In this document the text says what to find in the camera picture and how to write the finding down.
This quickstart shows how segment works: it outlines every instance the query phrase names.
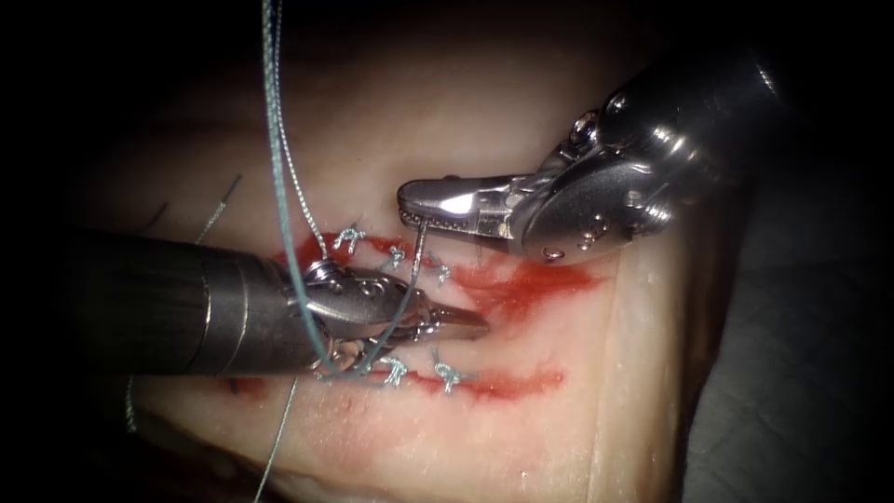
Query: blood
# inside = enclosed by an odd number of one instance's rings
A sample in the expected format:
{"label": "blood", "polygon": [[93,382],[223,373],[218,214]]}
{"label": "blood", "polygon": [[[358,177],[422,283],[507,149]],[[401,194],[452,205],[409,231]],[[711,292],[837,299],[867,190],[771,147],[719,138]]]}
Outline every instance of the blood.
{"label": "blood", "polygon": [[219,382],[225,387],[226,392],[233,396],[252,401],[261,401],[267,398],[267,384],[260,377],[221,379]]}
{"label": "blood", "polygon": [[[332,232],[323,234],[330,258],[340,265],[348,265],[350,255],[347,244],[335,250],[332,243],[338,235]],[[360,246],[370,245],[384,256],[390,256],[391,247],[402,250],[407,257],[413,256],[413,244],[402,238],[384,238],[368,236]],[[298,264],[302,269],[322,256],[317,240],[310,236],[295,250]],[[285,252],[277,253],[274,258],[285,263]],[[595,278],[576,266],[550,267],[530,261],[519,261],[508,277],[499,276],[499,267],[511,257],[508,255],[492,255],[481,266],[448,265],[451,270],[451,281],[460,287],[472,299],[480,314],[487,316],[499,314],[504,319],[524,321],[532,309],[548,297],[574,292],[588,292],[602,283],[602,278]],[[422,267],[433,267],[435,262],[429,256],[422,259]]]}
{"label": "blood", "polygon": [[[340,265],[349,265],[351,256],[347,252],[348,243],[343,243],[340,249],[336,250],[332,243],[337,238],[338,235],[335,233],[323,234],[329,256]],[[357,246],[371,246],[385,257],[390,256],[392,247],[403,251],[406,257],[412,257],[414,252],[414,244],[402,238],[367,236]],[[307,268],[321,257],[317,240],[313,236],[308,237],[295,252],[301,268]],[[285,262],[285,252],[278,253],[274,258]],[[507,273],[505,265],[509,261],[515,261],[517,264]],[[431,257],[423,258],[423,267],[435,265]],[[451,269],[451,282],[474,302],[480,314],[489,321],[493,320],[492,326],[494,321],[497,321],[503,324],[503,329],[510,324],[528,322],[536,307],[546,299],[569,293],[588,292],[603,282],[603,278],[593,277],[578,266],[550,267],[521,261],[500,253],[492,255],[481,265],[447,266]],[[511,337],[524,331],[494,332]],[[387,373],[374,371],[371,375],[384,380]],[[437,376],[425,376],[410,371],[402,378],[431,394],[443,393],[444,382]],[[560,387],[563,381],[564,373],[557,369],[538,368],[527,377],[517,377],[503,371],[483,370],[478,372],[478,378],[467,379],[454,385],[454,392],[466,393],[477,400],[516,401],[544,394]]]}

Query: silver metal instrument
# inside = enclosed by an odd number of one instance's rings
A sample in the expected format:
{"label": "silver metal instrument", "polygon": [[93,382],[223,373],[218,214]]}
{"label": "silver metal instrument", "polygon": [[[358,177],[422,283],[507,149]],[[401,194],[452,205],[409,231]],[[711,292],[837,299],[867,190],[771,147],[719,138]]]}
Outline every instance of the silver metal instrument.
{"label": "silver metal instrument", "polygon": [[[251,253],[97,231],[63,232],[62,322],[85,372],[244,376],[320,368],[285,267]],[[353,370],[399,314],[407,283],[312,264],[308,309],[336,366]],[[487,322],[413,290],[379,356],[402,344],[474,339]]]}
{"label": "silver metal instrument", "polygon": [[757,174],[766,140],[797,119],[787,98],[749,48],[671,54],[583,114],[535,172],[408,182],[400,219],[542,264],[585,262]]}

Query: red blood smear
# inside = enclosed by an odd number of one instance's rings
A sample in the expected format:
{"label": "red blood smear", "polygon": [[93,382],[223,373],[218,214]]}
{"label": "red blood smear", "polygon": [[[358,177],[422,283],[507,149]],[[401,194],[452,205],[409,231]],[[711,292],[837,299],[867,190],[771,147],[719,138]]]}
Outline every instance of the red blood smear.
{"label": "red blood smear", "polygon": [[[326,243],[326,251],[329,252],[329,258],[334,260],[339,265],[348,265],[351,260],[351,256],[347,253],[347,248],[349,243],[342,243],[337,250],[333,247],[334,241],[338,238],[338,235],[334,232],[324,232],[323,233],[323,242]],[[363,243],[368,243],[372,245],[372,247],[385,256],[391,255],[391,247],[398,247],[400,250],[403,250],[404,254],[407,257],[413,256],[413,245],[404,241],[401,238],[380,238],[377,236],[366,237],[359,243],[359,246],[362,246]],[[313,236],[309,236],[305,239],[305,242],[301,243],[301,246],[295,249],[295,255],[298,257],[298,266],[300,269],[305,270],[314,262],[322,258],[322,251],[319,249],[319,245],[317,244],[317,239]],[[281,251],[273,256],[274,260],[278,260],[281,263],[286,263],[286,252]],[[432,267],[434,263],[431,258],[423,257],[422,259],[423,267]]]}
{"label": "red blood smear", "polygon": [[[370,376],[385,379],[388,372],[373,371]],[[443,393],[444,381],[437,376],[419,375],[409,371],[401,378],[423,387],[430,394]],[[474,379],[466,379],[453,387],[457,391],[470,394],[475,399],[515,401],[531,395],[542,395],[562,384],[564,374],[559,371],[538,370],[529,377],[515,377],[501,371],[483,371]]]}
{"label": "red blood smear", "polygon": [[260,377],[238,377],[233,379],[221,379],[221,386],[227,393],[237,397],[244,397],[253,401],[267,398],[266,382]]}
{"label": "red blood smear", "polygon": [[[350,256],[347,244],[343,243],[339,250],[332,248],[332,242],[338,235],[332,232],[323,234],[330,251],[330,258],[341,265],[347,265]],[[378,236],[364,238],[358,246],[371,245],[384,256],[390,255],[390,248],[403,250],[407,257],[413,256],[414,244],[401,238],[382,238]],[[298,263],[302,269],[319,260],[321,254],[317,241],[308,237],[295,250]],[[285,252],[274,257],[285,262]],[[498,268],[509,260],[508,255],[492,255],[481,266],[449,265],[450,279],[459,286],[469,298],[475,302],[482,315],[500,314],[506,319],[522,321],[530,316],[532,309],[544,299],[574,292],[588,292],[602,283],[602,278],[594,278],[586,271],[575,266],[550,267],[530,261],[520,261],[515,269],[504,278],[498,276]],[[423,267],[433,267],[434,262],[426,256]]]}
{"label": "red blood smear", "polygon": [[[348,265],[350,255],[347,243],[340,250],[332,248],[332,242],[338,238],[335,233],[324,233],[323,238],[330,252],[330,258],[341,265]],[[360,246],[372,246],[385,257],[390,256],[391,247],[402,250],[407,257],[412,257],[414,243],[401,238],[383,238],[368,236],[358,243]],[[308,237],[295,250],[301,268],[307,268],[321,253],[316,239]],[[285,262],[285,253],[278,253],[275,258]],[[519,261],[518,265],[501,276],[499,269],[511,257],[503,254],[492,255],[480,266],[448,265],[451,269],[451,282],[461,288],[475,302],[482,315],[498,315],[500,319],[513,323],[525,323],[534,308],[545,299],[574,292],[588,292],[602,282],[602,278],[594,278],[576,266],[550,267],[530,261]],[[423,259],[422,266],[433,267],[436,264],[430,257]],[[504,334],[519,331],[498,331]],[[371,375],[381,376],[386,373],[373,372]],[[408,372],[403,377],[425,387],[429,392],[442,392],[444,382],[436,376],[425,377],[417,372]],[[477,398],[496,400],[517,400],[525,396],[542,394],[562,384],[564,375],[558,370],[537,370],[529,377],[515,377],[498,371],[482,371],[477,379],[468,379],[455,385],[454,388],[471,393]]]}

